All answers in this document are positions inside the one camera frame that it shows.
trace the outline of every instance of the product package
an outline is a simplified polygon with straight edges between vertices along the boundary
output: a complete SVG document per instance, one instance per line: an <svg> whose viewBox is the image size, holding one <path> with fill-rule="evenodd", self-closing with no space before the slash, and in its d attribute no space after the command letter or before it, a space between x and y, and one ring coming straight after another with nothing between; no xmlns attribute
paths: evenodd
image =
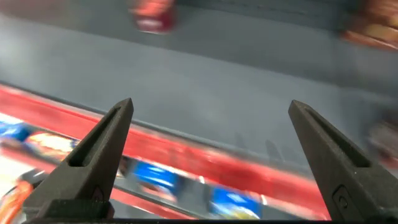
<svg viewBox="0 0 398 224"><path fill-rule="evenodd" d="M398 49L398 1L368 0L345 32L349 40L382 49Z"/></svg>
<svg viewBox="0 0 398 224"><path fill-rule="evenodd" d="M143 191L167 200L177 200L179 190L177 174L145 162L138 162L134 175Z"/></svg>
<svg viewBox="0 0 398 224"><path fill-rule="evenodd" d="M128 0L128 5L140 31L164 34L175 24L174 0Z"/></svg>
<svg viewBox="0 0 398 224"><path fill-rule="evenodd" d="M216 187L211 196L210 212L216 218L261 219L261 203L247 195Z"/></svg>
<svg viewBox="0 0 398 224"><path fill-rule="evenodd" d="M47 131L36 131L25 141L29 152L59 163L72 152L79 140Z"/></svg>
<svg viewBox="0 0 398 224"><path fill-rule="evenodd" d="M0 114L0 142L2 146L21 147L32 130L21 120Z"/></svg>

